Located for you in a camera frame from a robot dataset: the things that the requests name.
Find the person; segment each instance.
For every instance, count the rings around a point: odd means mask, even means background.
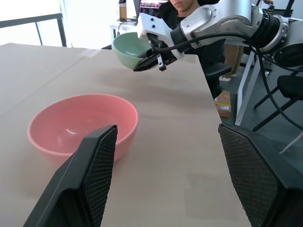
[[[177,25],[192,12],[202,5],[216,4],[219,0],[170,0],[163,3],[158,12],[158,17],[162,18],[165,23],[175,29]],[[185,54],[195,54],[199,57],[203,69],[214,63],[224,62],[223,56],[224,40],[219,40],[210,45],[205,45],[197,49],[190,49]],[[220,94],[218,90],[219,79],[208,79],[208,86],[213,98]]]
[[[273,1],[271,0],[263,0],[264,3],[273,5]],[[258,0],[251,0],[251,3],[254,5],[257,5]],[[230,65],[232,67],[232,71],[220,76],[220,81],[230,81],[232,78],[236,77],[236,73],[238,70],[238,67],[241,64],[241,58],[243,55],[243,46],[235,46],[230,44],[224,45],[224,56],[225,56],[225,62],[224,64]]]

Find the floor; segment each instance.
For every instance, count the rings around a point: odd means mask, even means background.
[[[224,88],[224,90],[230,91],[232,100],[232,117],[229,119],[222,118],[223,123],[234,124],[235,122],[237,91],[243,72],[244,68],[239,67],[236,78],[232,79],[229,82],[220,82],[220,85]],[[247,81],[249,81],[251,73],[252,70],[250,70],[250,74],[248,76]],[[267,78],[269,88],[272,90],[274,87],[276,87],[276,81],[279,76],[289,75],[290,73],[291,72],[289,71],[273,66],[273,71]],[[243,117],[241,127],[252,130],[253,127],[255,127],[258,123],[267,118],[276,110],[276,108],[269,99],[265,101],[262,105],[260,105],[257,110],[253,109],[254,105],[266,94],[267,93],[264,87],[262,77],[261,75],[259,75],[252,95],[250,97],[250,101],[248,103],[245,115]],[[273,95],[273,97],[279,106],[282,106],[284,103],[289,101],[289,99],[284,98],[279,91],[277,91]],[[297,124],[303,125],[303,101],[296,102],[294,105],[285,110],[285,113]],[[263,126],[261,129],[259,129],[257,132],[270,139],[279,141],[282,144],[287,145],[291,141],[293,141],[302,131],[293,126],[291,123],[289,123],[284,117],[279,115],[272,121],[267,123],[265,126]],[[300,139],[298,142],[296,142],[295,146],[303,147],[303,139]]]

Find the tabletop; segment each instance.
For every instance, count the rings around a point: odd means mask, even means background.
[[[57,169],[27,139],[34,115],[69,96],[107,93],[133,103],[139,125],[114,164],[101,226],[249,227],[219,114],[198,60],[190,62],[134,73],[112,50],[0,46],[1,224],[22,226]]]

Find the pink bowl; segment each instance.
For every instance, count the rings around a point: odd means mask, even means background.
[[[54,103],[32,119],[27,135],[48,159],[62,165],[86,135],[115,124],[118,126],[116,161],[133,142],[138,125],[135,107],[116,96],[81,95]]]

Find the cardboard box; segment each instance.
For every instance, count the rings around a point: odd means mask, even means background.
[[[221,117],[230,118],[232,114],[231,95],[229,91],[223,91],[217,98],[214,99],[217,110]]]

